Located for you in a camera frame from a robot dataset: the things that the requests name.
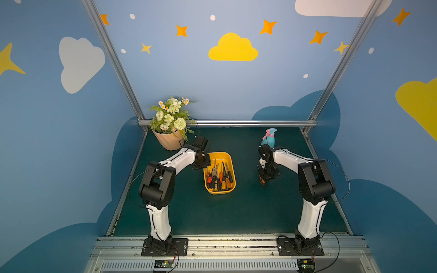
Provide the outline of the yellow plastic storage box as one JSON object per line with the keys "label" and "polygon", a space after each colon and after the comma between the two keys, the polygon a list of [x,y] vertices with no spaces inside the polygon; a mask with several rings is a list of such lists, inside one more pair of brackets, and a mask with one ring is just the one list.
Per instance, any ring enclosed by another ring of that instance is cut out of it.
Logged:
{"label": "yellow plastic storage box", "polygon": [[211,163],[203,169],[206,190],[212,195],[231,193],[236,188],[231,156],[227,152],[212,152],[209,157]]}

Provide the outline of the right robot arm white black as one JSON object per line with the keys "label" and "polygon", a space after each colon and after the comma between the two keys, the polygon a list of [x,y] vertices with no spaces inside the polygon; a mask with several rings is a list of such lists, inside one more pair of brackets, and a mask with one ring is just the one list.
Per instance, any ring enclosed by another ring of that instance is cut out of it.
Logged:
{"label": "right robot arm white black", "polygon": [[295,251],[303,253],[316,250],[320,244],[320,223],[328,199],[336,191],[325,160],[297,155],[283,147],[263,144],[258,148],[258,176],[262,185],[279,176],[279,166],[298,174],[299,192],[303,210],[292,244]]}

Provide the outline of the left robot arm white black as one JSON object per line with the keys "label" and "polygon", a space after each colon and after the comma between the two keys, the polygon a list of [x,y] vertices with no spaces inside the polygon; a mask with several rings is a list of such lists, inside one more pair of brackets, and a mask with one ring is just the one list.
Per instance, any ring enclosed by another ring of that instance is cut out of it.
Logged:
{"label": "left robot arm white black", "polygon": [[210,166],[211,160],[206,146],[208,140],[196,136],[191,144],[160,162],[150,162],[146,167],[138,195],[149,213],[151,231],[146,244],[167,253],[173,246],[173,231],[169,221],[168,206],[173,198],[176,175],[188,166],[202,169]]}

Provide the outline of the terracotta flower pot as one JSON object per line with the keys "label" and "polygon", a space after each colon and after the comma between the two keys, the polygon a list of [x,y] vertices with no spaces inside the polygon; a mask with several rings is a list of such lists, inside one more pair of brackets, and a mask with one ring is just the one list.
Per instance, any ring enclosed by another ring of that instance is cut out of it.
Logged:
{"label": "terracotta flower pot", "polygon": [[161,134],[153,131],[153,134],[162,147],[168,151],[179,150],[185,144],[185,139],[182,137],[180,131],[175,131],[171,134]]}

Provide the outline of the artificial white green flowers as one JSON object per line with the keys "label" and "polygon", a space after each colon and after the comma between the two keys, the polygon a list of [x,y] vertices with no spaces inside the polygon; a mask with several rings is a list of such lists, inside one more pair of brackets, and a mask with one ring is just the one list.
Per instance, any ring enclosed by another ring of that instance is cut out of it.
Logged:
{"label": "artificial white green flowers", "polygon": [[171,96],[167,101],[159,101],[157,105],[153,105],[149,109],[155,111],[150,124],[152,131],[174,136],[179,133],[181,138],[187,141],[187,134],[193,134],[193,130],[188,127],[188,124],[192,124],[193,118],[184,107],[190,103],[186,97]]}

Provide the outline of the right controller board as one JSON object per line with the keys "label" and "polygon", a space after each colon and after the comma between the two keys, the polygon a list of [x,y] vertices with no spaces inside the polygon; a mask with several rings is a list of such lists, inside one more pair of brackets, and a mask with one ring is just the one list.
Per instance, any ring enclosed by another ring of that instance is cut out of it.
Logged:
{"label": "right controller board", "polygon": [[298,259],[297,260],[298,273],[314,273],[315,261],[312,259]]}

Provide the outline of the controller board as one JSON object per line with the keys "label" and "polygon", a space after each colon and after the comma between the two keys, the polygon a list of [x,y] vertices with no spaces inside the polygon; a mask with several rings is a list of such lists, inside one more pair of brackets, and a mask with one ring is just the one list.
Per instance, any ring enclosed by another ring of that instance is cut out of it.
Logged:
{"label": "controller board", "polygon": [[298,273],[314,273],[315,261],[312,259],[298,259],[297,260]]}
{"label": "controller board", "polygon": [[153,270],[172,270],[175,265],[174,261],[158,259],[154,261]]}

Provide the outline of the left controller board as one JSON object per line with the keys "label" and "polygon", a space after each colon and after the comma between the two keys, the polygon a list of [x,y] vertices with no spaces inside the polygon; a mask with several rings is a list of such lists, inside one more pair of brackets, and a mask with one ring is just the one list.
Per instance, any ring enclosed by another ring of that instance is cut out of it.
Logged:
{"label": "left controller board", "polygon": [[174,261],[158,259],[154,261],[153,270],[172,270],[175,265]]}

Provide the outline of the aluminium back frame bar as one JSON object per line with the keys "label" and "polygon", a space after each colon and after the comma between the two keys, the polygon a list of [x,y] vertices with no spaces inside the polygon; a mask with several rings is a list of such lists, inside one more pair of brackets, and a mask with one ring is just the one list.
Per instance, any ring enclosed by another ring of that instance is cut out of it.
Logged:
{"label": "aluminium back frame bar", "polygon": [[198,124],[202,127],[314,127],[316,121],[274,121],[274,120],[194,120],[188,121],[187,126]]}

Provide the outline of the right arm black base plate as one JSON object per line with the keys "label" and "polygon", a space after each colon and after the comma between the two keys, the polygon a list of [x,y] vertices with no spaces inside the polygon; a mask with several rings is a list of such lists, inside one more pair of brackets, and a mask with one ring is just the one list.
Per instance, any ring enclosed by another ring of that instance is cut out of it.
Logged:
{"label": "right arm black base plate", "polygon": [[276,242],[280,256],[324,256],[319,237],[307,240],[280,235],[276,238]]}

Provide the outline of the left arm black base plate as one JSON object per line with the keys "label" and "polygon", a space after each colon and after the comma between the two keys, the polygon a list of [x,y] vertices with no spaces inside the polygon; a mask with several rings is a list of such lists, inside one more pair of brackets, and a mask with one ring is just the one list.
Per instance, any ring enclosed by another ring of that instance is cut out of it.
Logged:
{"label": "left arm black base plate", "polygon": [[187,238],[169,238],[165,241],[160,241],[149,237],[145,239],[141,251],[142,257],[169,257],[172,255],[186,257],[188,251],[189,240]]}

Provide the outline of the aluminium front rail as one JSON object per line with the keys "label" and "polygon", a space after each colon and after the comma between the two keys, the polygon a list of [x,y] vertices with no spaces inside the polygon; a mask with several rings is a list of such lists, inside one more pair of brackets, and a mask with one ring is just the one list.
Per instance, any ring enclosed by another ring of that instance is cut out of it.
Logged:
{"label": "aluminium front rail", "polygon": [[[324,256],[280,256],[274,234],[183,235],[186,257],[142,257],[144,237],[100,237],[86,273],[296,273],[298,259],[315,261],[319,273],[378,273],[372,252],[362,236],[326,234]],[[171,260],[172,270],[153,270],[155,260]]]}

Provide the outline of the right aluminium frame post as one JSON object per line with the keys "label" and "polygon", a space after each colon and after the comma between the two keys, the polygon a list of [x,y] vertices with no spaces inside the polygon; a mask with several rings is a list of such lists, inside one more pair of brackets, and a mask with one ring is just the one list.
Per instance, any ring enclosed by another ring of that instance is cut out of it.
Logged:
{"label": "right aluminium frame post", "polygon": [[374,21],[377,18],[377,13],[380,10],[380,7],[383,3],[383,0],[376,0],[372,1],[369,5],[369,8],[367,9],[366,13],[364,14],[363,19],[361,20],[360,24],[358,25],[354,35],[352,36],[349,47],[346,48],[346,52],[343,53],[343,56],[341,57],[336,69],[334,70],[333,75],[331,76],[327,86],[323,90],[321,96],[316,102],[316,105],[314,106],[312,112],[310,113],[308,117],[308,123],[315,124],[318,116],[322,112],[325,104],[327,103],[329,97],[333,93],[335,87],[339,83],[342,75],[346,71],[347,67],[349,66],[350,62],[352,61],[356,51],[358,50],[360,44],[364,40],[366,34],[372,27]]}

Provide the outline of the aluminium frame post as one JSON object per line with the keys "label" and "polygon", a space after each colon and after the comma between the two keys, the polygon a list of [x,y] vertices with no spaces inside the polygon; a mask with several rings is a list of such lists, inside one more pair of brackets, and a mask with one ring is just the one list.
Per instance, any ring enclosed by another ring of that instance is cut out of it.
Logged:
{"label": "aluminium frame post", "polygon": [[127,74],[121,64],[121,61],[117,55],[115,47],[109,37],[109,34],[106,30],[105,24],[103,23],[102,18],[100,17],[100,13],[98,11],[97,5],[92,0],[82,0],[81,1],[96,33],[98,34],[100,41],[105,49],[105,52],[108,55],[108,58],[118,76],[118,79],[130,101],[130,104],[137,116],[138,119],[145,119],[144,113],[141,109],[139,101],[135,95],[133,87],[127,78]]}
{"label": "aluminium frame post", "polygon": [[377,18],[377,13],[380,10],[380,7],[383,3],[383,0],[376,0],[372,1],[369,5],[369,8],[367,9],[366,13],[364,14],[363,19],[361,20],[360,24],[358,25],[354,35],[352,36],[349,47],[346,48],[346,52],[343,53],[343,56],[341,57],[336,69],[334,70],[333,75],[331,76],[327,86],[323,90],[321,96],[316,102],[316,105],[314,106],[312,112],[310,113],[308,117],[308,123],[315,124],[318,116],[322,112],[325,104],[327,103],[329,97],[333,93],[335,87],[339,83],[342,75],[346,71],[347,67],[349,66],[350,62],[352,61],[356,51],[358,50],[360,44],[364,40],[366,34],[372,27],[374,21]]}

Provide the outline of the left aluminium frame post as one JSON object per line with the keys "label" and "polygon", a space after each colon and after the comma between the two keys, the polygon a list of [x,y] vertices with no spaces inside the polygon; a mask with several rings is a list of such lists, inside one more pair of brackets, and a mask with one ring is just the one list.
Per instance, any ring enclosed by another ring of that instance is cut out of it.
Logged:
{"label": "left aluminium frame post", "polygon": [[141,109],[139,101],[135,95],[133,87],[127,78],[127,74],[121,64],[121,61],[117,55],[115,47],[109,37],[109,34],[106,30],[105,24],[103,23],[102,18],[100,17],[100,13],[98,11],[97,5],[92,0],[82,0],[81,1],[96,33],[98,34],[100,41],[105,49],[105,52],[108,55],[108,58],[118,76],[118,79],[130,101],[130,104],[137,116],[138,119],[145,119],[144,113]]}

